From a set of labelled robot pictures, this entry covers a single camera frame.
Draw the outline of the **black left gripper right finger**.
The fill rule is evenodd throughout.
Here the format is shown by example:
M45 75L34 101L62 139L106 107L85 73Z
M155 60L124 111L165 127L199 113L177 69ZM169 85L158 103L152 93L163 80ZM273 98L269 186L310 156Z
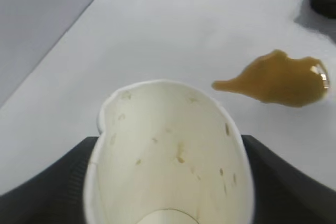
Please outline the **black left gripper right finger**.
M253 223L335 223L335 190L250 135L242 137L255 189Z

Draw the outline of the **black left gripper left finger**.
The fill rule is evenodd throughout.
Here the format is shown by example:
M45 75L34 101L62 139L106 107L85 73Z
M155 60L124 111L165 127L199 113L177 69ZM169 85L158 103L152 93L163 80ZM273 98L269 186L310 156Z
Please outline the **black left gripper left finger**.
M83 188L97 137L87 137L27 182L1 195L1 223L84 223Z

